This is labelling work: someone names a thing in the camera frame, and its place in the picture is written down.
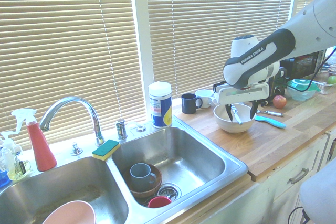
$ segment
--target stainless steel sink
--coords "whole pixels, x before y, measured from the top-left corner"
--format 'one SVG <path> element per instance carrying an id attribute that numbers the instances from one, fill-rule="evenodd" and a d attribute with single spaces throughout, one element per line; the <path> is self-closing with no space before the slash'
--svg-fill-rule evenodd
<path id="1" fill-rule="evenodd" d="M 128 205 L 105 162 L 85 157 L 16 183 L 0 194 L 0 224 L 42 224 L 59 206 L 84 200 L 97 224 L 125 223 Z"/>
<path id="2" fill-rule="evenodd" d="M 97 147 L 78 141 L 83 153 L 70 155 L 70 141 L 58 143 L 57 167 L 31 173 L 0 190 L 0 224 L 42 224 L 57 207 L 84 200 L 95 209 L 97 224 L 167 223 L 247 173 L 247 166 L 178 118 L 167 129 L 151 123 L 145 132 L 128 129 L 128 137 L 105 162 L 94 159 Z M 116 140 L 117 136 L 105 137 Z M 155 165 L 162 184 L 178 195 L 161 208 L 138 203 L 123 172 L 138 162 Z"/>
<path id="3" fill-rule="evenodd" d="M 166 223 L 248 171 L 243 162 L 181 120 L 174 117 L 173 121 L 172 127 L 163 130 L 147 124 L 144 133 L 131 131 L 133 139 L 122 142 L 112 154 L 120 176 L 136 163 L 149 163 L 161 171 L 163 186 L 178 192 L 165 207 L 145 208 L 128 190 L 129 223 Z"/>

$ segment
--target sponge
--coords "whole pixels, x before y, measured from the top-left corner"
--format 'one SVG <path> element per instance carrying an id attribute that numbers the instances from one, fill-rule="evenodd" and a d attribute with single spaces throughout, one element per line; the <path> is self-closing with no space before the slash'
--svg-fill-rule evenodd
<path id="1" fill-rule="evenodd" d="M 104 144 L 102 144 L 94 152 L 92 152 L 92 156 L 94 158 L 97 158 L 97 159 L 105 161 L 119 147 L 120 147 L 119 142 L 113 141 L 113 140 L 107 140 Z"/>

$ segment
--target pink bowl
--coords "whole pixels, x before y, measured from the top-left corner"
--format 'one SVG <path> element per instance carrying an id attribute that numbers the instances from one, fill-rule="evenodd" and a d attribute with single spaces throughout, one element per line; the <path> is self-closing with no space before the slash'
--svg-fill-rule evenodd
<path id="1" fill-rule="evenodd" d="M 96 224 L 93 207 L 85 201 L 75 200 L 53 211 L 43 224 Z"/>

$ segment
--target knife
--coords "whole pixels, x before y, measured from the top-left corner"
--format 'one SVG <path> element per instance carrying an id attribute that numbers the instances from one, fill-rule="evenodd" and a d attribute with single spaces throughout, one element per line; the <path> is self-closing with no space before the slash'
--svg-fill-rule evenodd
<path id="1" fill-rule="evenodd" d="M 276 115 L 276 116 L 283 116 L 282 113 L 273 112 L 273 111 L 260 111 L 260 110 L 257 110 L 257 113 L 263 113 L 263 114 L 268 114 L 268 115 Z"/>
<path id="2" fill-rule="evenodd" d="M 232 109 L 232 111 L 233 111 L 233 113 L 234 113 L 234 116 L 235 116 L 237 122 L 239 123 L 239 125 L 242 125 L 243 123 L 242 123 L 242 121 L 241 121 L 241 119 L 240 119 L 240 117 L 239 117 L 239 115 L 238 115 L 238 110 L 237 110 L 237 108 L 236 108 L 233 104 L 231 104 L 231 109 Z"/>
<path id="3" fill-rule="evenodd" d="M 269 123 L 275 127 L 284 129 L 286 128 L 286 125 L 284 123 L 281 123 L 277 120 L 271 119 L 271 118 L 266 118 L 264 116 L 260 116 L 260 115 L 256 115 L 256 117 L 254 118 L 254 120 L 259 121 L 259 122 L 266 122 Z"/>

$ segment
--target drawer handle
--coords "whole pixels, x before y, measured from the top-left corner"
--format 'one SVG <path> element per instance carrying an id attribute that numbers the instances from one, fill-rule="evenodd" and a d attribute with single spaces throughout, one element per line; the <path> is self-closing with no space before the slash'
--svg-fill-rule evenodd
<path id="1" fill-rule="evenodd" d="M 308 168 L 307 168 L 307 169 L 302 168 L 301 171 L 303 172 L 303 174 L 302 174 L 300 177 L 298 177 L 297 179 L 294 179 L 294 178 L 290 178 L 290 179 L 289 179 L 289 182 L 290 182 L 292 185 L 295 184 L 295 183 L 297 183 L 297 182 L 299 182 L 300 180 L 302 180 L 302 179 L 308 174 L 309 169 L 308 169 Z"/>

